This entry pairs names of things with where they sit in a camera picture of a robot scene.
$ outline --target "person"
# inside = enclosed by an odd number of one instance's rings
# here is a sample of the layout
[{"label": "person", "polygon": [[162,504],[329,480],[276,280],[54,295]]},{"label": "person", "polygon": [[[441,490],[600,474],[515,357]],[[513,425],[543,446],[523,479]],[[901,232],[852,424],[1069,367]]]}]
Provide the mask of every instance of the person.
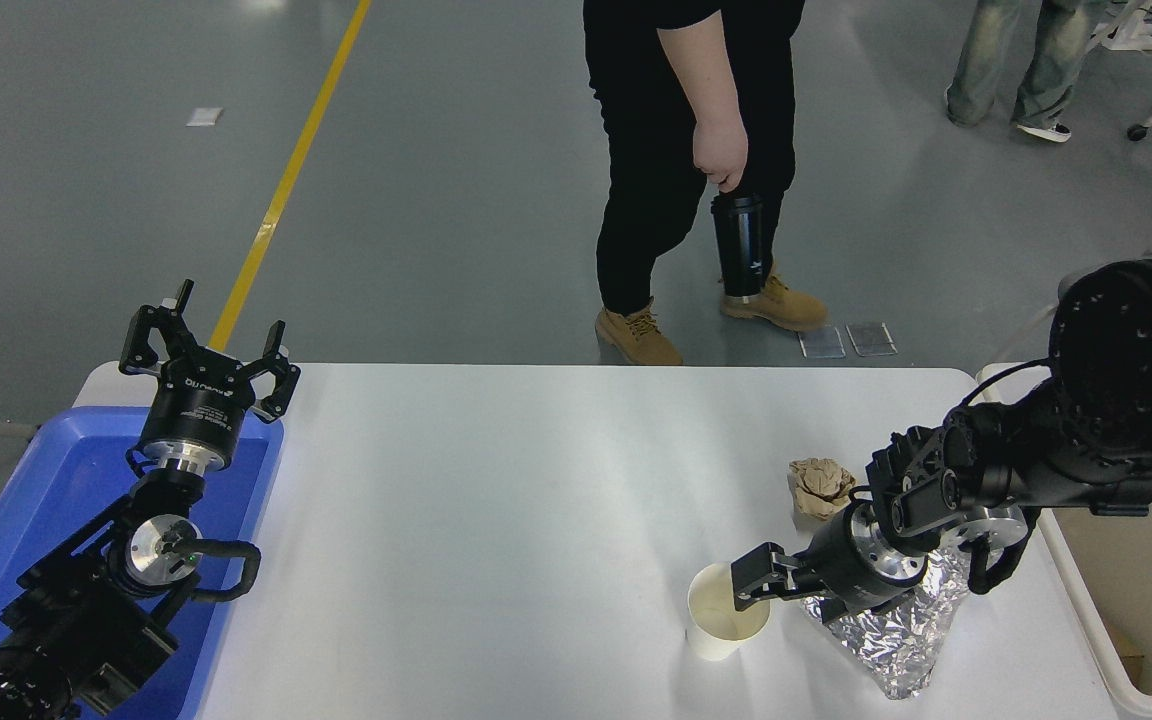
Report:
[{"label": "person", "polygon": [[590,86],[602,106],[612,184],[596,264],[594,331],[628,361],[681,365],[660,333],[650,290],[659,256],[691,229],[705,182],[758,197],[755,296],[723,296],[723,313],[813,329],[826,306],[773,268],[772,237],[794,179],[790,37],[803,0],[585,0]]},{"label": "person", "polygon": [[[1023,0],[977,0],[954,82],[945,91],[945,111],[955,124],[972,127],[990,113],[1022,3]],[[1059,122],[1060,114],[1069,105],[1074,82],[1087,54],[1087,38],[1106,3],[1107,0],[1043,0],[1034,54],[1016,90],[1011,127],[1039,141],[1069,141],[1069,128]]]}]

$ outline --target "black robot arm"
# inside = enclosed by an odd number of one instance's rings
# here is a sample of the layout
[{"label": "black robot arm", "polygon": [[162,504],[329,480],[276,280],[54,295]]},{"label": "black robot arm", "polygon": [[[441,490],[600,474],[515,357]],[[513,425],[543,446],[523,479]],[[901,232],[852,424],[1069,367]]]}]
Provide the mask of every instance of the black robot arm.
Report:
[{"label": "black robot arm", "polygon": [[[972,553],[969,586],[1010,577],[1043,507],[1146,515],[1152,502],[1152,259],[1085,275],[1052,323],[1052,377],[1014,406],[957,406],[867,465],[855,500],[787,556],[764,544],[732,564],[737,609],[826,597],[826,619],[884,611],[922,579],[923,558]],[[992,563],[992,553],[1001,555]]]},{"label": "black robot arm", "polygon": [[[205,539],[189,520],[204,473],[229,465],[247,410],[274,420],[287,410],[300,369],[270,329],[264,355],[243,365],[195,342],[184,324],[194,283],[175,300],[142,306],[119,369],[159,378],[154,403],[128,464],[139,478],[127,495],[88,521],[20,575],[22,594],[0,620],[0,720],[76,717],[77,700],[101,715],[136,694],[177,651],[168,623],[184,602],[228,602],[250,591],[260,551],[248,541]],[[159,331],[166,361],[150,344]],[[272,373],[260,402],[252,378]],[[134,460],[139,452],[145,460]],[[198,588],[202,556],[237,558],[233,588]],[[141,601],[161,597],[151,611]]]}]

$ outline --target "black pants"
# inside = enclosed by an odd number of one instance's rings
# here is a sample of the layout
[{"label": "black pants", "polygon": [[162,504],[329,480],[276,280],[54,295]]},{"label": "black pants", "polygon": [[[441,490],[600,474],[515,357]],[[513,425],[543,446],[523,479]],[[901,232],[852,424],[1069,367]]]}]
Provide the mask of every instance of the black pants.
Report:
[{"label": "black pants", "polygon": [[[652,26],[626,26],[623,0],[585,1],[590,86],[602,105],[612,189],[598,237],[598,283],[613,313],[644,309],[657,258],[684,240],[705,190],[692,165],[695,115]],[[794,181],[790,37],[803,0],[733,0],[723,31],[749,160],[737,192],[763,198],[765,268],[781,200]]]}]

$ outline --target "shoelace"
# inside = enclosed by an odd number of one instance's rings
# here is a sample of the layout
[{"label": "shoelace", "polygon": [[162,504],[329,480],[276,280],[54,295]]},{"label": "shoelace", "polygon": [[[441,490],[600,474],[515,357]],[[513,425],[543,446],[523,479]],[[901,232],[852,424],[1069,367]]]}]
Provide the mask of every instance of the shoelace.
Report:
[{"label": "shoelace", "polygon": [[628,319],[628,324],[630,324],[630,332],[634,333],[635,338],[660,332],[655,324],[655,317],[650,311],[637,316],[637,318]]},{"label": "shoelace", "polygon": [[763,291],[767,291],[768,287],[772,287],[772,288],[774,288],[774,290],[778,290],[778,291],[788,291],[788,290],[790,290],[790,286],[787,286],[786,283],[781,282],[781,278],[778,278],[776,275],[772,275],[772,276],[767,278],[767,283],[764,285]]}]

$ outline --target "gray floor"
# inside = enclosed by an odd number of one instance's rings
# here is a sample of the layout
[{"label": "gray floor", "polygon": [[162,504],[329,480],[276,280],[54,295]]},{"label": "gray floor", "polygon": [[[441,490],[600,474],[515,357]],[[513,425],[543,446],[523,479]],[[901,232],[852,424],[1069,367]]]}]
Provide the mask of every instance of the gray floor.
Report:
[{"label": "gray floor", "polygon": [[[943,118],[969,0],[811,3],[783,275],[900,355],[975,372],[1070,270],[1152,242],[1152,53],[1087,60],[1052,146],[1006,126],[1021,21],[980,127]],[[344,31],[348,0],[0,6],[0,420],[41,423],[143,302],[198,283],[206,340]],[[594,364],[607,154],[579,1],[376,0],[228,350],[295,361]],[[219,127],[185,128],[196,106]],[[717,311],[713,229],[659,265],[690,364],[804,365]],[[1043,333],[1013,361],[1043,355]],[[0,439],[0,488],[23,445]]]}]

